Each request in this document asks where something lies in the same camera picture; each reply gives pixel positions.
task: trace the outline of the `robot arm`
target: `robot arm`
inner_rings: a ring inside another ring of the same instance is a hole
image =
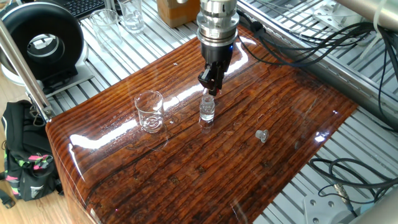
[[[224,73],[232,59],[233,42],[238,36],[236,1],[201,0],[200,3],[197,35],[206,64],[205,71],[199,74],[198,79],[213,96],[223,86]]]

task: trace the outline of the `glass cup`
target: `glass cup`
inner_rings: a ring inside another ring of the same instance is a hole
[[[117,12],[109,9],[94,11],[91,13],[90,22],[102,50],[106,51],[106,49],[112,49],[122,44]]]
[[[124,25],[129,32],[139,33],[144,29],[142,0],[118,0],[122,9]]]
[[[163,126],[163,96],[158,91],[145,91],[134,98],[139,123],[149,133],[156,133]]]

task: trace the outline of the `metal rod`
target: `metal rod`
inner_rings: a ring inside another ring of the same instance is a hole
[[[0,47],[6,54],[8,60],[11,62],[11,65],[14,67],[17,74],[24,81],[26,88],[31,94],[32,99],[35,101],[41,112],[44,112],[44,109],[50,106],[50,103],[45,97],[42,89],[39,87],[39,84],[33,76],[32,71],[27,65],[24,57],[18,49],[18,46],[15,44],[14,39],[11,37],[11,34],[8,32],[7,27],[4,25],[1,19]]]
[[[105,9],[110,9],[116,11],[116,6],[114,5],[114,0],[104,0]]]
[[[381,0],[335,0],[343,6],[351,9],[359,15],[373,21],[374,13]],[[398,1],[389,0],[384,5],[380,18],[379,25],[398,32]]]

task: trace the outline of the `cable connector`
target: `cable connector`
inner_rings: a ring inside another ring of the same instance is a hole
[[[335,188],[336,192],[338,195],[340,195],[341,200],[343,201],[343,203],[347,206],[347,209],[355,216],[357,217],[355,211],[354,211],[354,207],[353,204],[351,204],[351,202],[349,201],[349,196],[346,192],[346,190],[344,189],[342,184],[334,184],[333,187]]]
[[[253,32],[255,38],[260,38],[262,34],[266,33],[266,30],[262,26],[262,24],[258,21],[254,21],[250,24],[250,30]]]
[[[349,199],[349,196],[342,184],[337,183],[337,184],[334,184],[333,187],[335,188],[337,194],[341,196],[341,200],[343,201],[344,204],[350,203],[347,200],[347,199]]]

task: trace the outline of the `wood grain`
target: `wood grain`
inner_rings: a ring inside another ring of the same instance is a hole
[[[239,34],[274,61],[247,30]],[[252,222],[356,108],[306,72],[258,62],[237,41],[205,124],[204,64],[191,40],[47,125],[63,185],[102,223]],[[134,107],[145,90],[165,98],[156,134],[140,128]],[[259,129],[269,130],[265,144]]]

